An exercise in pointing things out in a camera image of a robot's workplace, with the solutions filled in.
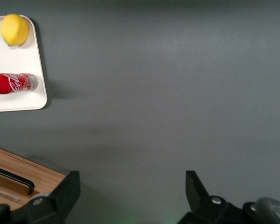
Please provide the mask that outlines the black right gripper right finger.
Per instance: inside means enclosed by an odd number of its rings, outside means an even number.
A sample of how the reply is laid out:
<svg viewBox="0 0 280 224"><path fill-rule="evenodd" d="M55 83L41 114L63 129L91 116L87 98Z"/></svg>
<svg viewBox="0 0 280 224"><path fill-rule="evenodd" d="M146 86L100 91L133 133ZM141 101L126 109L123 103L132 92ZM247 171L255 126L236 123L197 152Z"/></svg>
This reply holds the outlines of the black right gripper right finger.
<svg viewBox="0 0 280 224"><path fill-rule="evenodd" d="M186 198L191 211L180 224L246 224L243 211L219 196L211 196L195 171L186 172Z"/></svg>

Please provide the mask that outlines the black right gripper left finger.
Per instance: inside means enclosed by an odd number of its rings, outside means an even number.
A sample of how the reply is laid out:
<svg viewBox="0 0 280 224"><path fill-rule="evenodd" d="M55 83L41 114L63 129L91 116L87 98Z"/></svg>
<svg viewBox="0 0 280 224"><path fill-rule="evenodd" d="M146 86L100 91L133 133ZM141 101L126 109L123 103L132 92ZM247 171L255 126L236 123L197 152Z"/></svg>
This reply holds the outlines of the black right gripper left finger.
<svg viewBox="0 0 280 224"><path fill-rule="evenodd" d="M71 171L47 196L37 196L11 212L12 224L64 224L80 197L80 174Z"/></svg>

